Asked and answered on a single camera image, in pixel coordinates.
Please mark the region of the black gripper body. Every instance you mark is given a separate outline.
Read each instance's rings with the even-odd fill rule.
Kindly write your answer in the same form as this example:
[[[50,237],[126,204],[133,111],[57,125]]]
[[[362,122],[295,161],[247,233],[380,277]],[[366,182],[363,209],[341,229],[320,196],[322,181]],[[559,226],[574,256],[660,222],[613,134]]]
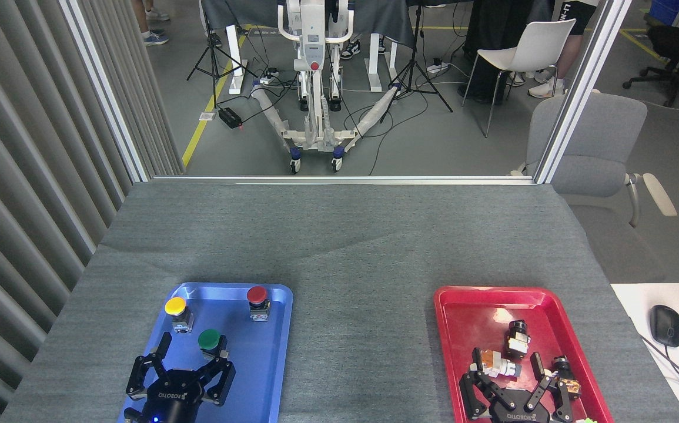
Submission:
[[[508,407],[494,400],[489,406],[492,422],[549,422],[550,413],[546,407],[538,402],[533,409],[527,409],[527,403],[532,397],[532,392],[522,389],[505,388],[507,404],[513,402],[516,407]]]
[[[148,396],[143,410],[127,407],[124,422],[194,422],[199,413],[196,407],[197,387],[194,371],[168,370],[170,382],[163,384],[158,378],[146,388]]]

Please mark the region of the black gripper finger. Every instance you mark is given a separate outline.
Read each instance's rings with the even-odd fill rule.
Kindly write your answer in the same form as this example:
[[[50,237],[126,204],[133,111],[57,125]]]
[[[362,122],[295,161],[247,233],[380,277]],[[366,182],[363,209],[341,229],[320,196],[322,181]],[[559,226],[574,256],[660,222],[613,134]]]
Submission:
[[[476,387],[489,401],[490,407],[486,407],[476,397],[474,393]],[[507,421],[508,399],[505,389],[484,373],[480,363],[471,364],[470,370],[460,378],[460,393],[468,419],[489,418],[492,421]]]
[[[196,402],[212,402],[216,407],[223,407],[233,383],[236,369],[228,359],[228,353],[205,352],[206,363],[194,372],[194,386],[197,387]]]
[[[572,422],[573,412],[568,395],[568,383],[573,380],[573,373],[565,356],[553,359],[554,372],[544,369],[539,354],[532,354],[530,358],[537,385],[532,391],[532,397],[527,403],[527,409],[533,409],[543,398],[544,392],[551,391],[555,410],[551,413],[549,422]]]
[[[137,401],[142,397],[148,396],[146,388],[144,387],[144,380],[146,373],[148,373],[148,370],[151,367],[155,370],[159,380],[163,384],[168,385],[170,378],[163,365],[163,359],[166,356],[171,342],[172,335],[170,332],[164,332],[156,351],[150,352],[147,355],[137,356],[126,387],[126,394],[130,399]]]

